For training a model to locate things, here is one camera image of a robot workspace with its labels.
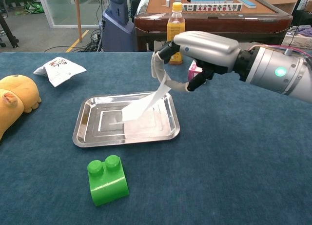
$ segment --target robotic arm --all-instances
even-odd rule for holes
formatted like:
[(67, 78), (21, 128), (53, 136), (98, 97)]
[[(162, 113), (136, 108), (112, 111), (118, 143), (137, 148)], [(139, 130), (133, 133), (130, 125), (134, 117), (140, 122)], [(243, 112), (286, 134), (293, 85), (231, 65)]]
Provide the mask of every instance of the robotic arm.
[(187, 31), (176, 35), (173, 41), (153, 54), (153, 77), (163, 78), (165, 72), (159, 73), (163, 68), (160, 66), (159, 70), (157, 65), (168, 63), (177, 52), (195, 59), (203, 70), (190, 82), (179, 83), (179, 86), (168, 81), (166, 85), (173, 90), (183, 87), (185, 91), (194, 91), (206, 80), (212, 80), (215, 73), (235, 72), (241, 81), (312, 103), (312, 57), (304, 52), (273, 45), (243, 51), (235, 40)]

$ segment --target yellow plush toy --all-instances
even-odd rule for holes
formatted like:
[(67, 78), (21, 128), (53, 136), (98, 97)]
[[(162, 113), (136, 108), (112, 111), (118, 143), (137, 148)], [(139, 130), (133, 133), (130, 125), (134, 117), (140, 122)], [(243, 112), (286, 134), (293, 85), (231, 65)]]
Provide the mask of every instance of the yellow plush toy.
[(31, 78), (11, 75), (0, 80), (0, 140), (23, 112), (37, 109), (40, 102), (38, 88)]

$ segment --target blue tablecloth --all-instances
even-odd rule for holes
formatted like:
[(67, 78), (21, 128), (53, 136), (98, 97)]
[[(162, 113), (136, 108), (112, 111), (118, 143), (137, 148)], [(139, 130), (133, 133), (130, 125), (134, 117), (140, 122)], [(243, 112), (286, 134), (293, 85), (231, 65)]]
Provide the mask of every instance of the blue tablecloth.
[[(87, 69), (54, 88), (33, 71), (56, 56)], [(312, 104), (216, 75), (170, 91), (181, 131), (171, 141), (79, 148), (84, 99), (156, 90), (151, 53), (2, 53), (0, 78), (24, 74), (42, 103), (0, 144), (0, 224), (312, 224)], [(190, 58), (166, 66), (186, 81)], [(121, 157), (130, 195), (92, 202), (90, 161)]]

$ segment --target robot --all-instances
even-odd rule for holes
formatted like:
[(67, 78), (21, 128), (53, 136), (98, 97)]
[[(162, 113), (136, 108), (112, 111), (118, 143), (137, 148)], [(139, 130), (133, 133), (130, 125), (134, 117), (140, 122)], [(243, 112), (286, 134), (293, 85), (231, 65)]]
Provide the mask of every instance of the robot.
[(109, 0), (109, 7), (103, 13), (103, 22), (99, 24), (104, 52), (136, 51), (135, 26), (129, 21), (127, 0)]
[(312, 103), (312, 57), (298, 49), (280, 45), (256, 45), (245, 51), (237, 41), (201, 31), (187, 31), (174, 37), (152, 55), (152, 76), (165, 76), (163, 65), (180, 52), (195, 60), (202, 72), (186, 83), (168, 79), (173, 90), (193, 92), (215, 73), (235, 72), (240, 80), (273, 92)]

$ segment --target metal tray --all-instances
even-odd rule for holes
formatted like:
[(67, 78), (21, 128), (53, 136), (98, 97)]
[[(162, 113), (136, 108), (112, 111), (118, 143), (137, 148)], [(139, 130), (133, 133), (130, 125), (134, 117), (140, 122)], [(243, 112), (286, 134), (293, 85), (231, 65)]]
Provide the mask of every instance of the metal tray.
[(167, 93), (137, 120), (122, 121), (122, 108), (152, 92), (86, 99), (79, 111), (73, 142), (79, 147), (170, 140), (180, 132), (172, 96)]

